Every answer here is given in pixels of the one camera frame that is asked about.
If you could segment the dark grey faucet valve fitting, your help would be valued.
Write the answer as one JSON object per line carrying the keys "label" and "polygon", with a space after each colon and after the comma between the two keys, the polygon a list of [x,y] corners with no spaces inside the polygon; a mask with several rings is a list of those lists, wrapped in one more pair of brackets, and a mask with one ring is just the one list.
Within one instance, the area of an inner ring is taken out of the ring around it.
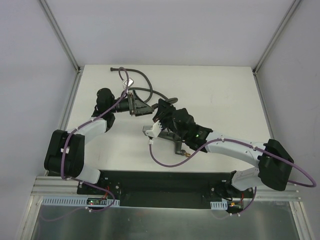
{"label": "dark grey faucet valve fitting", "polygon": [[158,135],[159,138],[167,141],[171,141],[174,143],[174,153],[176,155],[190,157],[191,154],[188,153],[186,150],[182,149],[183,140],[181,137],[177,136],[173,132],[161,131]]}

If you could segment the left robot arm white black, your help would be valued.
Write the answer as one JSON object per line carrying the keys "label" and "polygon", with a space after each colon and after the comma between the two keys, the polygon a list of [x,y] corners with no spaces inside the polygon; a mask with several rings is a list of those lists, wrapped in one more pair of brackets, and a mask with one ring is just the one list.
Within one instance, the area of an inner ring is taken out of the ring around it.
{"label": "left robot arm white black", "polygon": [[99,195],[105,191],[106,183],[100,179],[101,171],[85,165],[85,146],[95,137],[109,131],[115,122],[115,113],[128,112],[139,117],[154,112],[154,108],[136,94],[135,90],[123,93],[118,99],[108,88],[97,91],[96,105],[91,118],[80,126],[52,133],[44,168],[60,174],[62,179],[73,178],[88,183],[88,188]]}

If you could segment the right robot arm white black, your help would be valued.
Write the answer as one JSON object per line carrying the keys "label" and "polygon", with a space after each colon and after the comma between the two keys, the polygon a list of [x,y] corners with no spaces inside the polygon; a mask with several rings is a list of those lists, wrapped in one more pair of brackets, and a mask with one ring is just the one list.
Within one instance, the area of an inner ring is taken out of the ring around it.
{"label": "right robot arm white black", "polygon": [[163,130],[181,138],[194,152],[225,155],[250,164],[247,170],[233,171],[225,184],[225,192],[237,197],[248,188],[265,185],[284,191],[294,163],[292,157],[275,139],[266,143],[240,140],[196,124],[185,108],[176,109],[172,103],[159,99],[153,121]]}

